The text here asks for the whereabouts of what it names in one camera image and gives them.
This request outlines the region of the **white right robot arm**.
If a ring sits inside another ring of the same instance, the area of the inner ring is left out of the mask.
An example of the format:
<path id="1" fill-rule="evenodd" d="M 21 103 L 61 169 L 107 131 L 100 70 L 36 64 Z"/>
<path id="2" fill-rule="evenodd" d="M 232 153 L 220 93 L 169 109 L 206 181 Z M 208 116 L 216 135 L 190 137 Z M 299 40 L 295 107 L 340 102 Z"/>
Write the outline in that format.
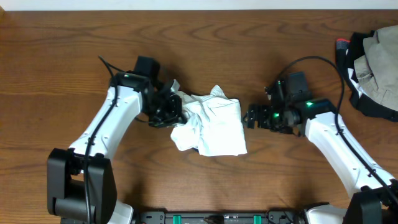
<path id="1" fill-rule="evenodd" d="M 312 96 L 304 73 L 278 78 L 265 92 L 270 104 L 249 105 L 243 123 L 251 129 L 306 137 L 332 166 L 350 198 L 348 208 L 316 203 L 295 215 L 283 215 L 282 222 L 397 223 L 397 179 L 357 142 L 330 100 Z"/>

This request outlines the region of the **black garment with red trim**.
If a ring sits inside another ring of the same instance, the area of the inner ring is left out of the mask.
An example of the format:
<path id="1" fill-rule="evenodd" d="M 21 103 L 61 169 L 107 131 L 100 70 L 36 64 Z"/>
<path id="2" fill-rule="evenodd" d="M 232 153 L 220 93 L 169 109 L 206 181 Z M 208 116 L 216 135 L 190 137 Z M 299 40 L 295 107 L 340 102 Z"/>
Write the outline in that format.
<path id="1" fill-rule="evenodd" d="M 349 102 L 354 109 L 362 112 L 365 116 L 397 122 L 397 111 L 370 99 L 364 91 L 359 89 L 358 79 L 356 78 L 354 61 L 365 54 L 363 40 L 372 37 L 374 33 L 374 30 L 367 34 L 354 32 L 348 40 L 343 38 L 336 39 L 335 63 L 351 90 Z"/>

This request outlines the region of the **white t-shirt with black stripes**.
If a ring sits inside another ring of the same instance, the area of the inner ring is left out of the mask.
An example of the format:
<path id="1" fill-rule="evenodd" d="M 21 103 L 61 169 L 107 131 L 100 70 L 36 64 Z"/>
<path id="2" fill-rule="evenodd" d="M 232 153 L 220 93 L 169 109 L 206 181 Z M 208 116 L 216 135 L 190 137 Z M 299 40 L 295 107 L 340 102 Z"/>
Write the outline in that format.
<path id="1" fill-rule="evenodd" d="M 170 138 L 179 151 L 196 149 L 202 156 L 239 156 L 248 152 L 239 100 L 228 98 L 215 85 L 208 95 L 177 93 L 182 99 L 185 124 L 173 128 Z"/>

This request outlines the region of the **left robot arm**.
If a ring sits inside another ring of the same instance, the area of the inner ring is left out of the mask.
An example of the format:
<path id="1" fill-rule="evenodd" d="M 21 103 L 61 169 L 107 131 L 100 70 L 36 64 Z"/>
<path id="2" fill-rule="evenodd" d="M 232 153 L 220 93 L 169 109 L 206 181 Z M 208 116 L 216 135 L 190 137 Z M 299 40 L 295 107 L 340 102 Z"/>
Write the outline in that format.
<path id="1" fill-rule="evenodd" d="M 47 159 L 47 209 L 61 223 L 135 223 L 118 200 L 112 159 L 130 124 L 147 115 L 153 128 L 185 124 L 178 81 L 159 80 L 160 64 L 139 56 L 132 70 L 104 63 L 111 75 L 106 99 L 83 134 Z"/>

